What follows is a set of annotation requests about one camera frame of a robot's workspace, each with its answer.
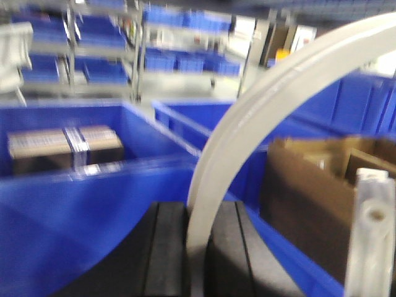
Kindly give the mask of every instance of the gray floor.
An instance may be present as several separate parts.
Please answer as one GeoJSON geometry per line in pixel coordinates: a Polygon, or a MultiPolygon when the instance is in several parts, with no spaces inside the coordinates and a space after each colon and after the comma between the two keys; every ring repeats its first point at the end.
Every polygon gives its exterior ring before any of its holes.
{"type": "MultiPolygon", "coordinates": [[[[256,79],[264,74],[264,68],[249,65],[243,90],[249,88],[256,79]]],[[[216,77],[216,86],[210,86],[210,74],[164,74],[145,73],[142,81],[142,102],[136,105],[144,114],[153,118],[154,110],[151,104],[158,101],[192,101],[213,100],[232,101],[236,100],[238,93],[238,77],[216,77]]],[[[26,94],[27,102],[39,102],[40,104],[52,101],[67,103],[70,98],[48,97],[43,95],[26,94]]],[[[2,94],[0,105],[17,105],[15,94],[2,94]]]]}

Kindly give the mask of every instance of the metal shelving rack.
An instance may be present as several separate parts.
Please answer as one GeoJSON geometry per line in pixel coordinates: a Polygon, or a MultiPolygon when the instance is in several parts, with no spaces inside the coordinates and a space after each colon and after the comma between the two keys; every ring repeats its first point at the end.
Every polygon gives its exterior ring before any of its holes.
{"type": "MultiPolygon", "coordinates": [[[[137,75],[136,75],[136,79],[137,79],[136,101],[137,102],[141,102],[141,85],[142,85],[143,73],[145,72],[145,52],[146,52],[146,47],[147,47],[147,43],[148,43],[147,40],[150,38],[150,34],[152,31],[168,29],[168,30],[172,30],[174,32],[189,32],[192,35],[199,34],[200,36],[205,36],[207,38],[213,38],[213,39],[217,39],[217,40],[221,40],[222,38],[229,37],[228,31],[207,32],[204,30],[196,29],[196,28],[174,27],[174,26],[169,26],[169,25],[153,24],[150,22],[145,22],[142,17],[143,10],[144,10],[144,5],[142,3],[139,3],[139,14],[140,14],[139,19],[141,20],[141,22],[138,23],[137,27],[138,27],[138,31],[139,30],[141,31],[141,49],[140,49],[139,63],[137,65],[138,69],[136,72],[137,73],[137,75]]],[[[240,75],[238,76],[239,77],[239,87],[238,87],[237,97],[239,97],[242,92],[242,87],[243,87],[244,79],[246,76],[246,68],[247,68],[247,61],[249,59],[250,47],[251,47],[251,42],[249,45],[249,51],[248,51],[245,63],[244,63],[243,68],[240,72],[240,75]]],[[[215,87],[215,78],[216,77],[228,76],[228,75],[221,75],[221,74],[218,74],[213,71],[204,71],[204,72],[200,72],[200,73],[174,71],[174,72],[167,72],[167,73],[183,73],[183,74],[195,74],[195,75],[202,74],[202,73],[203,74],[211,74],[212,77],[210,79],[210,84],[211,84],[212,88],[215,87]]]]}
{"type": "Polygon", "coordinates": [[[53,42],[33,42],[31,52],[58,54],[67,57],[69,67],[67,68],[67,79],[59,83],[26,83],[22,90],[27,92],[40,92],[58,95],[85,95],[85,94],[120,94],[129,99],[136,97],[136,86],[134,85],[134,75],[137,73],[137,62],[139,51],[129,42],[124,49],[113,49],[101,46],[80,46],[75,39],[75,16],[83,15],[111,15],[114,17],[128,19],[131,22],[140,22],[139,10],[137,7],[130,8],[124,5],[124,9],[112,9],[107,7],[91,6],[89,4],[76,3],[75,0],[5,0],[2,7],[9,11],[18,11],[24,4],[34,4],[46,9],[66,13],[67,31],[69,41],[67,43],[53,42]],[[78,84],[75,81],[75,57],[76,56],[96,56],[109,59],[120,59],[123,64],[131,64],[130,71],[127,69],[129,83],[120,84],[78,84]]]}

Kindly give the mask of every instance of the cardboard box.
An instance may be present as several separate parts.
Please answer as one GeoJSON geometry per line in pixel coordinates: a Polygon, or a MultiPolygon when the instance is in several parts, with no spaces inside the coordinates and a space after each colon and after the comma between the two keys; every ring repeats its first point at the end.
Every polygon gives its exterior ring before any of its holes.
{"type": "Polygon", "coordinates": [[[387,170],[395,178],[395,164],[396,145],[385,139],[276,140],[268,151],[261,215],[344,283],[356,170],[387,170]]]}
{"type": "Polygon", "coordinates": [[[123,144],[108,126],[81,127],[80,133],[89,148],[88,165],[123,160],[123,144]]]}
{"type": "Polygon", "coordinates": [[[16,175],[72,166],[72,152],[61,129],[16,132],[8,136],[16,175]]]}
{"type": "Polygon", "coordinates": [[[15,132],[8,137],[16,175],[72,168],[77,166],[76,158],[79,158],[78,166],[124,158],[123,144],[108,126],[15,132]]]}

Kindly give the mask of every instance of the open cardboard box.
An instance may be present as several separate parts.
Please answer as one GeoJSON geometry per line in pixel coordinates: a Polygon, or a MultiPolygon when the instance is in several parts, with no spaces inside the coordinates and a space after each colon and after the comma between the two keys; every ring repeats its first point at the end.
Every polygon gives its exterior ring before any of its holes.
{"type": "Polygon", "coordinates": [[[359,137],[287,139],[276,140],[268,151],[262,217],[341,283],[356,170],[362,167],[387,170],[395,178],[396,144],[359,137]]]}

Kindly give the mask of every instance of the small blue bin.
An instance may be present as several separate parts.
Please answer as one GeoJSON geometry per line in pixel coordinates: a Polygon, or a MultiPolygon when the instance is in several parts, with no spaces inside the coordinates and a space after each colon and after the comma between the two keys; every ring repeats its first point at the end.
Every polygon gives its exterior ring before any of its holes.
{"type": "Polygon", "coordinates": [[[123,9],[124,0],[89,0],[88,3],[93,6],[108,7],[113,9],[123,9]]]}
{"type": "Polygon", "coordinates": [[[220,75],[238,76],[241,65],[231,62],[225,58],[207,58],[205,60],[205,70],[214,71],[220,75]]]}
{"type": "Polygon", "coordinates": [[[147,6],[143,11],[143,19],[148,23],[168,26],[183,26],[183,13],[165,9],[161,6],[147,6]]]}
{"type": "Polygon", "coordinates": [[[63,21],[57,18],[42,18],[35,15],[13,15],[11,22],[30,22],[33,28],[33,40],[65,43],[67,35],[63,21]]]}
{"type": "Polygon", "coordinates": [[[222,19],[205,15],[203,12],[187,12],[184,15],[183,26],[202,31],[229,31],[230,23],[222,19]]]}
{"type": "Polygon", "coordinates": [[[110,64],[107,61],[87,61],[84,74],[89,83],[126,84],[128,75],[121,63],[110,64]]]}
{"type": "Polygon", "coordinates": [[[59,82],[58,58],[56,56],[47,56],[31,54],[32,69],[22,69],[22,75],[26,82],[59,82]]]}
{"type": "Polygon", "coordinates": [[[154,51],[146,51],[145,55],[145,69],[149,71],[165,71],[171,72],[175,69],[176,56],[171,53],[154,51]]]}
{"type": "Polygon", "coordinates": [[[80,34],[76,34],[81,45],[109,46],[124,48],[126,37],[119,27],[115,27],[108,17],[83,16],[77,19],[80,34]]]}
{"type": "Polygon", "coordinates": [[[205,59],[189,53],[176,54],[176,68],[181,72],[201,73],[204,70],[205,59]]]}

